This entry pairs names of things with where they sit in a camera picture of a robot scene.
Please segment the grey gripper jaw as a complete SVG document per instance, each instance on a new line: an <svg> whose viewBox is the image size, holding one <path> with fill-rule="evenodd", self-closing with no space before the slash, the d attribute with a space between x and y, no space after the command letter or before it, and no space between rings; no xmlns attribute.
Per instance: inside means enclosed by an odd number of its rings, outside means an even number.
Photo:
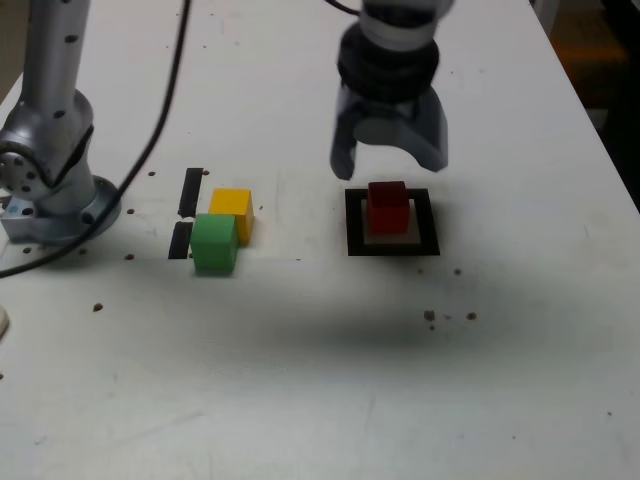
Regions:
<svg viewBox="0 0 640 480"><path fill-rule="evenodd" d="M330 149L330 165L338 179L350 180L354 175L358 143L372 146L398 146L398 128L403 124L396 118L367 118L356 123L340 116L340 88L336 119Z"/></svg>
<svg viewBox="0 0 640 480"><path fill-rule="evenodd" d="M431 172L448 166L448 124L434 89L413 102L401 126L400 148Z"/></svg>

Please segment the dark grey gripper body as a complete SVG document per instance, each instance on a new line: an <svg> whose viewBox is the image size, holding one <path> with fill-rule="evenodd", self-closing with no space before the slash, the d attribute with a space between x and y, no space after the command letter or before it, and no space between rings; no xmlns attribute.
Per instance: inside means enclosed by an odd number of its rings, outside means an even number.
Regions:
<svg viewBox="0 0 640 480"><path fill-rule="evenodd" d="M400 118L402 120L416 120L424 109L428 93L416 99L400 103L388 103L365 98L346 85L340 87L340 116L349 118L356 123L367 118Z"/></svg>

